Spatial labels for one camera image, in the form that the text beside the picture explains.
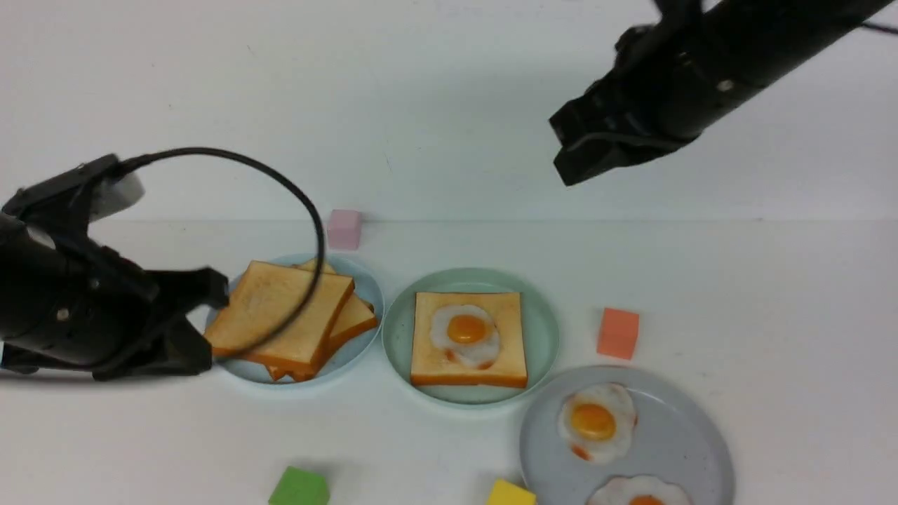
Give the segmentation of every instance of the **black cable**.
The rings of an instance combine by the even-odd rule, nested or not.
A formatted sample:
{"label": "black cable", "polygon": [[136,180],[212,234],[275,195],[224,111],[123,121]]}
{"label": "black cable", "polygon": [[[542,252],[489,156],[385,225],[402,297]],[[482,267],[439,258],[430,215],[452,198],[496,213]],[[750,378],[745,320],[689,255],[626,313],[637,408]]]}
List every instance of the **black cable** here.
{"label": "black cable", "polygon": [[889,35],[898,35],[898,26],[891,26],[880,22],[864,21],[860,24],[860,27],[866,28],[867,30],[879,31],[880,33],[887,33]]}
{"label": "black cable", "polygon": [[315,239],[317,240],[317,244],[315,246],[315,270],[313,271],[312,283],[309,285],[309,288],[305,292],[303,298],[299,301],[299,303],[296,304],[296,307],[294,307],[293,312],[291,312],[290,315],[288,315],[287,318],[277,326],[277,328],[269,332],[268,335],[261,337],[244,349],[236,351],[235,353],[229,354],[225,357],[218,358],[216,362],[220,364],[230,359],[239,359],[243,356],[246,356],[246,354],[257,349],[259,346],[264,345],[265,343],[277,338],[277,336],[281,332],[283,332],[288,326],[290,326],[290,324],[292,324],[296,320],[297,317],[299,317],[299,314],[301,314],[312,301],[312,294],[318,287],[318,283],[321,280],[321,274],[324,268],[324,225],[321,222],[321,216],[318,215],[318,211],[315,209],[315,206],[314,204],[312,204],[312,201],[309,199],[309,197],[305,196],[305,193],[303,193],[302,190],[296,187],[296,185],[293,184],[284,175],[271,168],[270,166],[258,162],[248,156],[239,155],[231,151],[225,151],[224,149],[215,149],[213,147],[179,147],[177,149],[170,149],[168,151],[162,151],[151,155],[136,156],[121,163],[121,172],[119,173],[119,175],[128,175],[129,173],[132,173],[137,169],[147,166],[153,162],[189,155],[214,156],[232,160],[239,164],[249,166],[250,168],[264,173],[271,179],[274,179],[275,182],[293,193],[293,196],[299,199],[299,201],[301,201],[305,206],[305,209],[308,210],[309,216],[312,217],[312,223],[315,227]]}

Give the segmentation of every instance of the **egg yolk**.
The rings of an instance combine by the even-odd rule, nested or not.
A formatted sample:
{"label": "egg yolk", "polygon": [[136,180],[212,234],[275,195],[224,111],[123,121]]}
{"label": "egg yolk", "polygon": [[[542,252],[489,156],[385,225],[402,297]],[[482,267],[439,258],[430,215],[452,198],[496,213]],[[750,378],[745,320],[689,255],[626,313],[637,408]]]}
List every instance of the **egg yolk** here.
{"label": "egg yolk", "polygon": [[665,505],[665,503],[654,496],[646,494],[630,500],[629,505]]}
{"label": "egg yolk", "polygon": [[457,315],[449,321],[446,334],[455,343],[479,342],[487,338],[487,324],[475,315]]}
{"label": "egg yolk", "polygon": [[617,430],[614,416],[608,409],[595,403],[578,405],[570,415],[570,425],[577,434],[587,440],[607,440],[613,437]]}

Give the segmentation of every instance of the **green cube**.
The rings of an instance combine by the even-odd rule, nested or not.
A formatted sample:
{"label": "green cube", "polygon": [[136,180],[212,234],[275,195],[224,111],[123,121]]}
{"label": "green cube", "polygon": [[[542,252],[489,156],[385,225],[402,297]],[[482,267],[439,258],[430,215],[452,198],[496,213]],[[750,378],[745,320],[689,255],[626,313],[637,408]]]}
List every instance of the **green cube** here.
{"label": "green cube", "polygon": [[269,505],[328,505],[330,493],[324,477],[288,466]]}

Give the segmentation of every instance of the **light blue plate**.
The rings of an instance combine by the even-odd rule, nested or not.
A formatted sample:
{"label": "light blue plate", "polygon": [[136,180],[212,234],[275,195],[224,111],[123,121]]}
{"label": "light blue plate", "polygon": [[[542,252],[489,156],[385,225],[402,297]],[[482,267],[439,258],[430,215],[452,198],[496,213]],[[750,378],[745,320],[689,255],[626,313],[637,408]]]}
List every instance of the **light blue plate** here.
{"label": "light blue plate", "polygon": [[[558,417],[569,396],[609,382],[628,389],[639,423],[625,456],[593,465],[571,452]],[[634,368],[577,368],[555,377],[524,416],[520,455],[524,481],[540,505],[586,503],[617,475],[654,475],[682,487],[696,505],[732,505],[735,495],[733,461],[708,415],[676,387]]]}
{"label": "light blue plate", "polygon": [[[521,323],[524,326],[524,355],[527,387],[492,385],[411,385],[411,345],[415,330],[415,294],[521,293]],[[510,402],[540,385],[559,354],[559,324],[545,298],[529,283],[514,275],[491,269],[442,270],[419,279],[403,290],[383,319],[383,350],[402,382],[437,403],[462,408],[492,407]]]}
{"label": "light blue plate", "polygon": [[[305,263],[314,257],[314,254],[293,254],[290,256],[281,256],[280,258],[269,260],[268,262],[277,265],[295,265],[298,263]],[[378,286],[377,281],[374,280],[371,271],[346,256],[328,254],[325,261],[333,267],[338,274],[348,275],[355,280],[356,295],[373,305],[374,315],[377,316],[377,321],[383,321],[383,293],[381,292],[381,288]],[[242,275],[237,276],[237,278],[231,281],[231,284],[228,286],[229,291],[233,291],[237,287],[237,283],[240,282],[240,277],[242,277]],[[206,327],[212,323],[212,320],[215,319],[217,314],[217,311],[211,311],[209,313],[209,317],[206,319]],[[347,342],[346,345],[341,347],[337,353],[330,358],[315,378],[304,382],[294,382],[290,377],[283,377],[277,382],[274,382],[271,380],[271,376],[264,366],[243,359],[227,359],[221,363],[221,367],[239,378],[256,384],[270,385],[277,388],[298,388],[319,385],[328,379],[339,376],[357,364],[362,354],[371,347],[371,343],[377,335],[378,328],[368,330]]]}

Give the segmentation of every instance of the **white wall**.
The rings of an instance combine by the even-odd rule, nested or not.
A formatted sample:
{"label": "white wall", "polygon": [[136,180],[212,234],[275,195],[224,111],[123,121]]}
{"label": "white wall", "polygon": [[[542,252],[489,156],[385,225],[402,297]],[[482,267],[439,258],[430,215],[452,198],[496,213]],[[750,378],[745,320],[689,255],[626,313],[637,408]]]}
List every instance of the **white wall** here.
{"label": "white wall", "polygon": [[[9,0],[0,189],[211,145],[377,218],[898,218],[898,39],[871,32],[681,153],[566,189],[547,118],[655,17],[649,0]],[[142,177],[122,217],[301,216],[229,163]]]}

